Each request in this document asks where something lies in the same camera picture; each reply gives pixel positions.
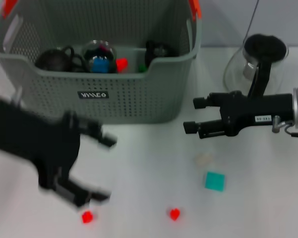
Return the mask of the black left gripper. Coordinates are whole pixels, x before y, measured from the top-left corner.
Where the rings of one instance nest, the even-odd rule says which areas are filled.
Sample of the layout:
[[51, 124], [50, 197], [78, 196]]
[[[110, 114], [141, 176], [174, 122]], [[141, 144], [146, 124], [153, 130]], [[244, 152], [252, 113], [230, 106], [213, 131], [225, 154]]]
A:
[[48, 121], [0, 99], [0, 150], [31, 162], [37, 169], [39, 186], [53, 190], [77, 208], [109, 200], [107, 191], [83, 187], [69, 178], [79, 147], [80, 134], [111, 148], [117, 139], [103, 133], [96, 120], [65, 113]]

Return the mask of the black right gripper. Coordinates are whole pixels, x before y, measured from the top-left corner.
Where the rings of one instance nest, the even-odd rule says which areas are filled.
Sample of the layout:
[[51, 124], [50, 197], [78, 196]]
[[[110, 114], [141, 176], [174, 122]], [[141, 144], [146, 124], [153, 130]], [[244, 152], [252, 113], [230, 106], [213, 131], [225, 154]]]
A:
[[216, 136], [236, 136], [250, 126], [272, 125], [273, 118], [294, 119], [292, 94], [248, 98], [241, 93], [210, 93], [206, 98], [194, 98], [195, 109], [220, 107], [222, 119], [183, 123], [186, 134], [198, 134], [200, 139]]

